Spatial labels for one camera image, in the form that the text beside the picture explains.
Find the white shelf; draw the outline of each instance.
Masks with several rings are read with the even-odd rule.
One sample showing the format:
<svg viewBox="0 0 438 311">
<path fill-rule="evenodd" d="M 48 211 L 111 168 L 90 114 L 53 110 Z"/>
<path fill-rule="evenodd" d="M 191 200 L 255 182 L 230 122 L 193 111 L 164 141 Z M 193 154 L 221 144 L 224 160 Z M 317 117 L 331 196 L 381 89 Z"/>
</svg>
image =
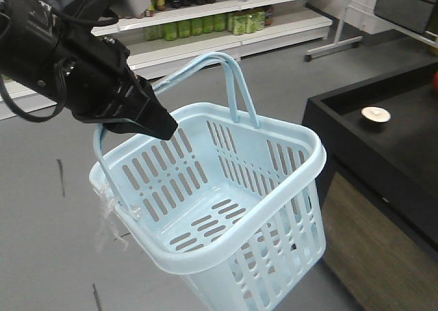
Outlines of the white shelf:
<svg viewBox="0 0 438 311">
<path fill-rule="evenodd" d="M 127 30 L 148 27 L 151 25 L 160 25 L 163 23 L 188 20 L 200 16 L 246 10 L 249 8 L 257 8 L 259 6 L 285 3 L 289 1 L 299 0 L 218 0 L 213 4 L 200 6 L 192 5 L 187 8 L 179 8 L 176 10 L 168 8 L 163 12 L 155 12 L 155 15 L 150 18 L 122 19 L 116 25 L 111 25 L 109 27 L 96 27 L 92 32 L 96 36 L 116 34 L 118 32 L 125 32 Z"/>
<path fill-rule="evenodd" d="M 331 24 L 329 18 L 307 8 L 300 8 L 292 14 L 274 16 L 273 25 L 253 34 L 234 36 L 229 32 L 212 32 L 172 42 L 154 40 L 128 45 L 131 50 L 128 64 L 133 71 L 146 78 L 158 77 L 154 66 L 160 64 L 173 68 L 175 66 L 171 65 L 172 62 L 186 63 L 194 56 L 209 51 L 229 53 L 234 50 L 234 56 L 239 58 L 280 47 L 277 38 L 282 38 L 282 46 L 286 46 L 326 37 Z"/>
</svg>

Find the basket slot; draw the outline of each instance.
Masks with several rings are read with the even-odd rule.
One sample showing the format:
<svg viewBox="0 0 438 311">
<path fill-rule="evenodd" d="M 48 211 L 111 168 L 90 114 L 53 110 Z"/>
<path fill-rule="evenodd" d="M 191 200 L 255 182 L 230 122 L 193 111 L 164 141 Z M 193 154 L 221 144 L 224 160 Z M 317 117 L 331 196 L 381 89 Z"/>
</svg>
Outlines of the basket slot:
<svg viewBox="0 0 438 311">
<path fill-rule="evenodd" d="M 240 173 L 240 177 L 242 178 L 242 183 L 245 187 L 245 189 L 248 188 L 248 184 L 247 184 L 247 178 L 245 177 L 244 171 L 242 169 L 242 165 L 241 164 L 237 164 L 237 167 L 239 167 L 239 173 Z"/>
<path fill-rule="evenodd" d="M 237 154 L 237 149 L 235 147 L 233 135 L 231 134 L 231 131 L 228 127 L 227 127 L 227 133 L 228 133 L 228 137 L 230 138 L 231 147 L 233 148 L 234 153 Z"/>
<path fill-rule="evenodd" d="M 208 126 L 208 130 L 210 132 L 211 139 L 213 140 L 213 144 L 215 146 L 217 146 L 218 145 L 218 141 L 216 139 L 215 134 L 213 133 L 213 127 L 211 126 L 211 123 L 209 121 L 207 121 L 207 126 Z"/>
<path fill-rule="evenodd" d="M 191 153 L 193 151 L 192 146 L 190 145 L 190 142 L 185 135 L 185 132 L 182 128 L 178 129 L 179 136 L 181 137 L 181 140 L 183 141 L 183 145 L 185 147 L 185 150 L 187 150 L 188 153 Z"/>
<path fill-rule="evenodd" d="M 299 269 L 297 269 L 297 266 L 299 267 L 300 262 L 297 262 L 294 259 L 294 254 L 291 253 L 291 252 L 295 251 L 296 245 L 294 243 L 294 239 L 292 238 L 292 236 L 290 236 L 290 238 L 292 238 L 292 239 L 289 239 L 287 237 L 287 229 L 285 229 L 285 228 L 292 227 L 292 226 L 290 225 L 290 223 L 287 219 L 284 219 L 284 216 L 281 216 L 280 212 L 277 212 L 274 215 L 274 222 L 275 222 L 276 227 L 278 228 L 278 233 L 280 236 L 281 244 L 282 244 L 283 248 L 285 249 L 283 251 L 283 255 L 287 259 L 288 268 L 290 268 L 294 264 L 294 267 L 295 267 L 294 273 L 297 273 L 297 272 L 299 272 Z M 289 271 L 283 272 L 283 273 L 288 274 L 286 277 L 286 282 L 284 284 L 290 285 L 295 277 L 294 273 L 289 272 Z"/>
<path fill-rule="evenodd" d="M 176 196 L 178 197 L 179 201 L 184 201 L 184 195 L 181 192 L 181 189 L 179 188 L 177 181 L 175 181 L 174 179 L 170 179 L 170 186 L 172 186 L 172 189 L 174 190 Z"/>
<path fill-rule="evenodd" d="M 211 208 L 212 208 L 212 210 L 215 210 L 216 208 L 220 208 L 223 205 L 226 205 L 226 204 L 228 204 L 230 202 L 231 202 L 231 199 L 226 199 L 224 201 L 221 201 L 220 203 L 217 203 L 217 204 L 213 205 Z"/>
<path fill-rule="evenodd" d="M 268 248 L 267 257 L 272 261 L 274 265 L 277 265 L 282 272 L 282 273 L 275 272 L 271 275 L 275 277 L 276 281 L 281 283 L 282 287 L 285 287 L 287 282 L 285 278 L 282 276 L 282 274 L 284 274 L 288 280 L 290 280 L 289 278 L 292 277 L 292 274 L 289 271 L 289 266 L 288 265 L 283 266 L 283 263 L 286 263 L 286 261 L 281 260 L 281 258 L 286 259 L 284 255 L 285 251 L 283 250 L 283 248 L 285 248 L 285 246 L 288 246 L 288 241 L 287 240 L 281 241 L 281 239 L 278 236 L 278 231 L 276 231 L 277 235 L 271 237 L 267 225 L 263 225 L 261 227 L 261 231 L 263 232 L 266 247 Z"/>
<path fill-rule="evenodd" d="M 224 143 L 224 141 L 222 141 L 223 136 L 220 135 L 220 132 L 219 132 L 219 129 L 218 129 L 218 126 L 216 125 L 216 123 L 213 123 L 213 129 L 214 129 L 214 132 L 216 133 L 216 138 L 218 139 L 220 147 L 222 149 L 224 149 L 225 143 Z"/>
<path fill-rule="evenodd" d="M 207 183 L 207 182 L 208 182 L 208 179 L 207 179 L 207 176 L 206 176 L 206 174 L 205 174 L 205 172 L 204 172 L 204 169 L 203 169 L 202 166 L 201 166 L 201 163 L 198 162 L 198 161 L 195 161 L 195 162 L 194 162 L 194 166 L 195 166 L 196 170 L 198 171 L 198 173 L 199 173 L 199 175 L 200 175 L 202 181 L 203 181 L 204 183 Z"/>
<path fill-rule="evenodd" d="M 270 140 L 267 140 L 266 143 L 268 145 L 272 167 L 277 172 L 281 171 L 284 175 L 290 175 L 305 161 L 304 157 L 301 158 L 301 162 L 296 161 L 303 155 L 301 155 L 299 151 L 294 151 L 295 148 L 292 149 L 280 143 L 273 143 Z"/>
<path fill-rule="evenodd" d="M 187 179 L 185 178 L 184 174 L 183 174 L 183 173 L 178 174 L 178 178 L 179 178 L 179 180 L 181 181 L 181 183 L 183 184 L 183 187 L 184 187 L 186 193 L 187 193 L 189 196 L 193 195 L 192 188 L 191 188 L 190 185 L 188 184 Z"/>
<path fill-rule="evenodd" d="M 155 211 L 155 208 L 152 206 L 152 204 L 151 204 L 151 202 L 149 201 L 149 199 L 144 199 L 144 200 L 143 200 L 143 204 L 144 204 L 144 207 L 146 207 L 146 209 L 147 209 L 147 211 L 149 212 L 149 214 L 151 215 L 152 219 L 153 219 L 155 222 L 158 222 L 158 221 L 159 221 L 158 214 L 157 214 L 157 212 Z"/>
<path fill-rule="evenodd" d="M 136 168 L 136 170 L 137 170 L 138 174 L 140 175 L 140 177 L 142 178 L 143 182 L 148 184 L 150 182 L 150 179 L 149 179 L 148 175 L 144 172 L 144 169 L 143 169 L 142 165 L 140 164 L 140 162 L 138 161 L 138 159 L 134 158 L 132 160 L 132 164 Z"/>
<path fill-rule="evenodd" d="M 237 264 L 241 269 L 243 276 L 242 281 L 238 282 L 238 284 L 244 284 L 246 290 L 244 293 L 244 300 L 249 310 L 263 310 L 263 301 L 259 294 L 254 294 L 253 292 L 257 292 L 258 288 L 255 284 L 255 281 L 252 279 L 253 274 L 248 269 L 247 262 L 245 260 L 244 254 L 241 250 L 237 250 L 235 253 L 235 257 L 237 260 Z"/>
<path fill-rule="evenodd" d="M 172 165 L 175 165 L 177 163 L 177 160 L 173 156 L 172 151 L 170 150 L 168 143 L 165 141 L 160 141 L 160 145 L 162 146 L 164 153 L 166 154 L 167 158 L 169 159 L 169 162 Z"/>
<path fill-rule="evenodd" d="M 176 136 L 177 136 L 176 134 L 173 134 L 172 138 L 170 139 L 170 143 L 172 144 L 173 149 L 177 152 L 177 155 L 181 159 L 183 159 L 184 158 L 184 153 L 183 153 L 183 150 L 181 149 L 181 147 L 179 146 L 179 143 L 177 141 Z"/>
<path fill-rule="evenodd" d="M 164 202 L 162 201 L 161 197 L 158 195 L 158 193 L 154 192 L 152 194 L 152 198 L 154 198 L 155 203 L 158 205 L 159 210 L 162 211 L 163 215 L 167 215 L 167 207 L 164 205 Z"/>
<path fill-rule="evenodd" d="M 257 187 L 257 191 L 258 191 L 259 195 L 263 196 L 263 193 L 261 192 L 261 189 L 260 189 L 260 183 L 259 183 L 259 178 L 257 176 L 257 173 L 255 171 L 253 171 L 253 175 L 254 175 L 254 182 L 255 182 L 255 185 Z"/>
<path fill-rule="evenodd" d="M 228 179 L 229 176 L 228 176 L 227 171 L 225 170 L 224 161 L 222 160 L 221 156 L 218 156 L 218 158 L 219 158 L 219 162 L 220 162 L 220 167 L 222 168 L 222 171 L 224 172 L 224 176 Z"/>
<path fill-rule="evenodd" d="M 194 174 L 194 172 L 193 172 L 193 170 L 192 170 L 191 167 L 188 167 L 188 168 L 187 168 L 187 173 L 188 173 L 190 179 L 192 180 L 192 182 L 193 182 L 193 184 L 194 184 L 194 187 L 195 187 L 196 189 L 199 189 L 199 188 L 201 187 L 201 185 L 199 184 L 199 181 L 198 181 L 198 179 L 196 178 L 196 176 L 195 176 L 195 174 Z"/>
<path fill-rule="evenodd" d="M 140 189 L 140 185 L 137 182 L 136 178 L 134 177 L 134 174 L 131 172 L 131 169 L 128 167 L 128 165 L 123 165 L 122 170 L 123 173 L 125 173 L 125 175 L 127 176 L 134 190 L 138 191 Z"/>
<path fill-rule="evenodd" d="M 146 152 L 142 152 L 143 160 L 146 162 L 146 165 L 148 166 L 149 171 L 154 177 L 158 176 L 158 170 L 155 167 L 154 163 L 152 162 L 152 159 L 149 157 L 149 155 Z"/>
<path fill-rule="evenodd" d="M 167 186 L 162 186 L 162 192 L 164 193 L 164 196 L 166 197 L 170 207 L 171 208 L 176 208 L 177 207 L 177 203 L 175 202 L 175 200 L 173 199 L 172 195 L 170 194 L 170 191 L 167 188 Z"/>
<path fill-rule="evenodd" d="M 196 227 L 197 225 L 199 225 L 199 224 L 201 224 L 201 223 L 203 223 L 203 222 L 205 222 L 206 220 L 209 220 L 209 219 L 211 219 L 211 215 L 207 215 L 207 216 L 201 217 L 200 219 L 197 219 L 196 221 L 194 221 L 192 223 L 192 227 Z"/>
<path fill-rule="evenodd" d="M 155 159 L 158 161 L 159 166 L 163 171 L 167 169 L 167 164 L 164 162 L 162 155 L 159 153 L 157 146 L 153 145 L 151 147 L 152 153 L 155 156 Z"/>
<path fill-rule="evenodd" d="M 228 141 L 227 136 L 225 135 L 224 127 L 221 124 L 219 124 L 219 130 L 220 130 L 221 136 L 223 138 L 225 147 L 227 148 L 228 151 L 230 151 L 231 150 L 230 149 L 231 143 Z"/>
<path fill-rule="evenodd" d="M 253 273 L 253 277 L 256 280 L 258 293 L 261 295 L 263 306 L 267 307 L 270 301 L 274 301 L 276 299 L 274 286 L 270 282 L 272 280 L 278 280 L 278 278 L 272 278 L 277 277 L 278 273 L 274 271 L 269 274 L 268 270 L 269 268 L 273 267 L 271 265 L 272 263 L 270 260 L 264 260 L 261 257 L 261 253 L 259 250 L 260 244 L 257 242 L 254 236 L 250 238 L 249 243 L 251 250 L 255 254 L 255 262 L 257 264 L 257 267 L 254 270 L 255 272 Z"/>
</svg>

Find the light blue basket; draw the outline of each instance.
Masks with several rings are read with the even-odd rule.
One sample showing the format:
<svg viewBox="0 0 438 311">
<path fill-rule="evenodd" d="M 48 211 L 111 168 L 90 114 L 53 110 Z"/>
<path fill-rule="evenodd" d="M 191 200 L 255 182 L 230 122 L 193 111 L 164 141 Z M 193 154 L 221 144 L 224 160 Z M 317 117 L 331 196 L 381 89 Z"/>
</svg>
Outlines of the light blue basket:
<svg viewBox="0 0 438 311">
<path fill-rule="evenodd" d="M 90 181 L 97 193 L 109 184 L 138 244 L 210 310 L 272 310 L 324 253 L 314 179 L 326 154 L 310 129 L 257 116 L 226 54 L 202 55 L 155 90 L 213 62 L 224 66 L 229 109 L 185 106 L 172 113 L 170 141 L 137 135 L 105 156 L 98 126 Z M 233 73 L 248 113 L 237 110 Z"/>
</svg>

